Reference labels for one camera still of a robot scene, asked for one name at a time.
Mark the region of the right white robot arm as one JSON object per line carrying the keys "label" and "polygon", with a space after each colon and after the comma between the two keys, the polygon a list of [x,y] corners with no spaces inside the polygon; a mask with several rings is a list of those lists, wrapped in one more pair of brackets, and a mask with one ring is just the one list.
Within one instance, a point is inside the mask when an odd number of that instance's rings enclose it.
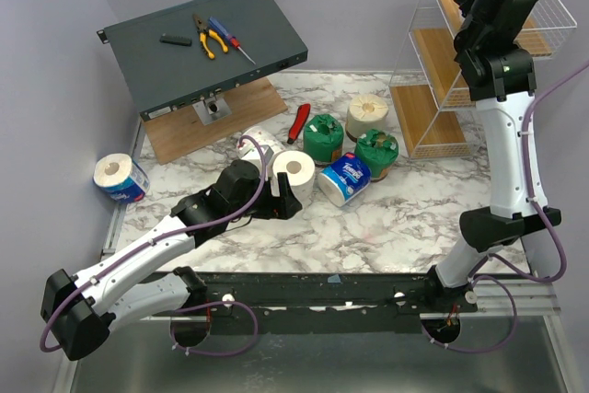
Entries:
{"label": "right white robot arm", "polygon": [[454,38],[455,60],[482,121],[491,168],[491,203],[464,212],[460,236],[433,266],[423,300],[436,312],[456,301],[456,289],[489,258],[517,240],[546,230],[567,269],[556,226],[561,212],[549,206],[537,166],[532,114],[539,102],[532,55],[516,41],[538,0],[454,0],[463,22]]}

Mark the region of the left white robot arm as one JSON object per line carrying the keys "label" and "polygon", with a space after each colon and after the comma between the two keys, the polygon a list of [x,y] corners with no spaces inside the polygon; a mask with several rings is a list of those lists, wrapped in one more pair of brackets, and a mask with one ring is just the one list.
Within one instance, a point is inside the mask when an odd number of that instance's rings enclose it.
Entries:
{"label": "left white robot arm", "polygon": [[250,162],[235,160],[209,187],[184,197],[150,232],[121,252],[74,275],[60,269],[46,280],[40,316],[45,353],[71,361],[99,348],[118,327],[142,315],[178,309],[197,313],[204,293],[196,274],[174,271],[165,283],[145,279],[162,265],[223,234],[243,216],[288,220],[302,209],[286,173],[278,194]]}

